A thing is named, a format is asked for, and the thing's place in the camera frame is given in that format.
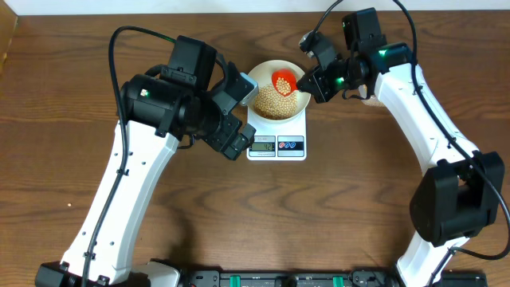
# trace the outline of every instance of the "brown tabletop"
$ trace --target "brown tabletop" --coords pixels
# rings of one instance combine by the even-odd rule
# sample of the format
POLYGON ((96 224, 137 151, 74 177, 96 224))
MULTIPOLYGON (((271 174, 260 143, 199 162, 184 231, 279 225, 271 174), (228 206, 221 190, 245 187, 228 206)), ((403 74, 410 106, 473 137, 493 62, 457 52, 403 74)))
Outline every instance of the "brown tabletop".
MULTIPOLYGON (((419 62, 435 96, 482 151, 510 163, 510 12, 414 12, 419 62)), ((341 17, 321 27, 347 55, 341 17)), ((142 26, 214 46, 241 71, 270 59, 312 67, 298 49, 320 14, 180 14, 21 17, 0 95, 0 285, 32 285, 58 261, 91 205, 112 148, 116 106, 107 47, 115 28, 142 26)), ((389 42, 410 43, 402 13, 379 13, 389 42)), ((167 63, 172 46, 125 33, 120 82, 167 63)), ((213 81, 220 72, 215 71, 213 81)), ((236 113, 245 121, 245 110, 236 113)), ((203 142, 161 175, 135 247, 135 263, 170 258, 223 269, 390 266, 414 228, 408 205, 422 174, 385 108, 338 95, 307 109, 301 163, 230 162, 203 142)), ((510 183, 504 194, 510 200, 510 183)), ((501 212, 467 247, 500 252, 501 212)), ((506 286, 510 259, 464 254, 447 269, 482 269, 506 286)))

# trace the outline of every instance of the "red spoon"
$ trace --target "red spoon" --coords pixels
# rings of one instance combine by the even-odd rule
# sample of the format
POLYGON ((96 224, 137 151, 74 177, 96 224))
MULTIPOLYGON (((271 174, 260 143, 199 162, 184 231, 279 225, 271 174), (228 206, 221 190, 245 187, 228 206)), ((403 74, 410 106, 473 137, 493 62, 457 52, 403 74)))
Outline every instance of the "red spoon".
POLYGON ((296 77, 289 69, 279 69, 271 76, 273 87, 282 96, 289 96, 297 90, 296 77))

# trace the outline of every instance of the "bowl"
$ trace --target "bowl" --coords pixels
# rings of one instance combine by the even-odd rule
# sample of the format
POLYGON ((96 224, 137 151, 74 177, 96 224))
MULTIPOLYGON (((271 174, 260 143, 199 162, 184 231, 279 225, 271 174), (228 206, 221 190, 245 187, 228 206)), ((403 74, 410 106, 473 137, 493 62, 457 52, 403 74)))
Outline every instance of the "bowl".
MULTIPOLYGON (((265 61, 263 63, 260 63, 257 67, 253 68, 251 71, 249 71, 248 76, 254 79, 258 83, 259 90, 266 85, 273 85, 271 81, 271 76, 273 73, 275 73, 279 69, 289 69, 293 74, 294 77, 296 77, 296 80, 298 81, 303 75, 304 71, 298 67, 297 65, 294 65, 291 62, 288 61, 282 61, 282 60, 271 60, 271 61, 265 61)), ((267 124, 284 124, 288 123, 294 119, 296 119, 299 115, 301 115, 304 112, 304 109, 308 105, 308 102, 310 101, 310 94, 307 92, 300 92, 296 91, 296 97, 297 97, 297 106, 296 111, 287 119, 283 120, 271 120, 268 118, 265 118, 263 116, 260 116, 257 114, 255 108, 253 108, 253 105, 255 104, 255 99, 257 98, 255 96, 249 103, 248 108, 253 112, 256 118, 258 118, 260 121, 265 122, 267 124)))

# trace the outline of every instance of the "green tape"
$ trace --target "green tape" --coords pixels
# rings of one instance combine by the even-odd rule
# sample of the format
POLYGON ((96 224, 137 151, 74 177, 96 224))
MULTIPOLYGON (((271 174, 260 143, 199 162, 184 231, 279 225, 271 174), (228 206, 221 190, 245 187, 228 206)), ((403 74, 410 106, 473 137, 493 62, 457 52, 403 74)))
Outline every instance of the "green tape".
POLYGON ((344 287, 343 277, 333 277, 333 287, 344 287))
POLYGON ((230 276, 230 287, 241 287, 241 277, 238 275, 230 276))

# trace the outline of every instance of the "white background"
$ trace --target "white background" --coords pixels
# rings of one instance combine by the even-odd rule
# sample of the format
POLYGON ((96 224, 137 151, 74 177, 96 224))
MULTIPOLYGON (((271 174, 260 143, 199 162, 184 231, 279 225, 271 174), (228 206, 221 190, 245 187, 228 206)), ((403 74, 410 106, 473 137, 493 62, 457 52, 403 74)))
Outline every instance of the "white background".
MULTIPOLYGON (((325 11, 333 0, 5 0, 18 15, 325 11)), ((408 10, 508 10, 510 0, 401 0, 408 10)), ((398 10, 392 0, 345 0, 336 10, 398 10)))

